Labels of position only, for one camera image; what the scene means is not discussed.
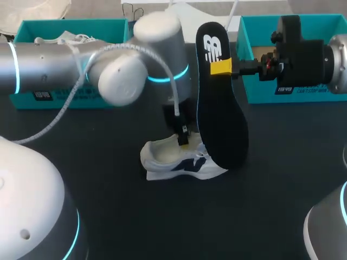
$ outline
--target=blue light ring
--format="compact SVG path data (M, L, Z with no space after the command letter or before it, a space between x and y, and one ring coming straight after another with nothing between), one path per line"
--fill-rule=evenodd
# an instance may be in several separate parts
M66 260L70 256L72 250L75 247L75 244L76 244L77 238L78 238L78 234L80 232L80 215L78 213L78 210L76 210L76 211L77 211L77 230L76 230L76 235L75 235L75 238L74 238L74 240L73 240L73 242L71 244L71 247L70 247L69 251L66 253L66 255L64 256L64 258L62 260Z
M343 219L345 220L345 224L347 225L347 214L346 214L346 209L345 209L345 202L344 202L344 192L346 188L347 182L342 186L341 193L340 193L340 206L341 206L341 212Z
M20 87L21 87L20 67L18 64L18 57L17 57L17 52L15 49L15 46L11 42L8 42L8 44L11 48L12 56L13 56L13 60L14 60L14 64L15 64L15 69L16 69L16 91L15 91L15 94L18 94L20 92Z
M180 79L181 77L183 77L187 71L189 69L189 64L187 65L187 67L185 68L184 71L182 71L181 73L177 74L176 76L173 77L174 80L178 80ZM168 83L170 82L170 78L166 77L166 78L163 78L163 79L158 79L158 78L155 78L155 77L147 77L150 81L152 82L155 82L155 83Z

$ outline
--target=n logo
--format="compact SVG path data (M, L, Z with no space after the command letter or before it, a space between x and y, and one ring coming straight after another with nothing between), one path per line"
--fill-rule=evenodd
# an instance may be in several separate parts
M171 171L180 171L185 170L187 172L198 172L200 171L201 167L206 163L206 158L201 157L198 159L194 164L194 159L186 159L181 161L179 165L177 165L174 169Z
M208 51L205 54L206 61L215 62L219 61L219 57L222 56L221 41L217 37L204 35L204 48Z

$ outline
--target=floor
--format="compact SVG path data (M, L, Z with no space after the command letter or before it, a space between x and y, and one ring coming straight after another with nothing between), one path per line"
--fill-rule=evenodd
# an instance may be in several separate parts
M72 0L73 4L68 18L97 18L97 17L122 17L121 0ZM211 15L228 15L232 2L217 3L191 3L192 6ZM167 4L135 4L142 7L145 13L164 10ZM346 0L288 0L287 1L262 1L239 2L236 15L262 15L262 14L288 14L288 13L343 13L347 17Z

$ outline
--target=teal shoe box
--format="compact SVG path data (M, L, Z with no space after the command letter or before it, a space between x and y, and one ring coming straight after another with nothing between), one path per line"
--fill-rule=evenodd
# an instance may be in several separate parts
M237 37L236 51L239 59L260 60L263 54L274 50L270 37L277 29L280 15L273 16L242 16ZM347 34L347 21L343 15L300 15L301 33L306 40L322 39L325 44L337 34ZM258 74L243 76L248 103L287 103L287 102L318 102L346 101L347 94L331 94L327 86L322 84L315 87L295 87L279 91L291 94L275 95L277 81L259 81Z
M127 19L62 19L23 21L14 43L34 42L36 37L51 40L58 38L64 31L73 34L93 36L109 43L123 43L129 38ZM57 89L10 95L17 109L58 109L63 106L71 89ZM69 108L108 108L98 90L85 84L81 87Z

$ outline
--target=red component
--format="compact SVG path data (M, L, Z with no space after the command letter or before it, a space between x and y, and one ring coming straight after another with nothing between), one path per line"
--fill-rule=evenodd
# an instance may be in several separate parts
M270 58L267 58L266 68L267 68L267 69L270 69L270 68L271 68L271 59L270 59Z

